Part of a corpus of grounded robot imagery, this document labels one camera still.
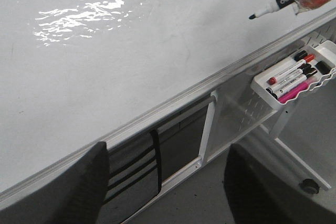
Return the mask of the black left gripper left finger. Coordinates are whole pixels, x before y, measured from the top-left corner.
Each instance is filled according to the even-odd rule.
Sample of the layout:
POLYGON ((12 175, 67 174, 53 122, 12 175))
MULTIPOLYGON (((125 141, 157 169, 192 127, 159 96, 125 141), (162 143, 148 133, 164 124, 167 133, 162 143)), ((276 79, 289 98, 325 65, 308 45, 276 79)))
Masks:
POLYGON ((95 223, 108 180, 107 145, 99 142, 47 185, 1 210, 1 223, 95 223))

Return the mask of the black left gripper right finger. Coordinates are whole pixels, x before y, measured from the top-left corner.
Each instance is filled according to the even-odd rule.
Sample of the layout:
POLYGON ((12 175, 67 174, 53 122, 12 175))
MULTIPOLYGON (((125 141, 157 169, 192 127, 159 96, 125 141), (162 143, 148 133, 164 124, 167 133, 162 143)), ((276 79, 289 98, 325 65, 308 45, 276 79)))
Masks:
POLYGON ((335 223, 335 212, 288 185, 239 144, 229 148, 224 190, 236 223, 335 223))

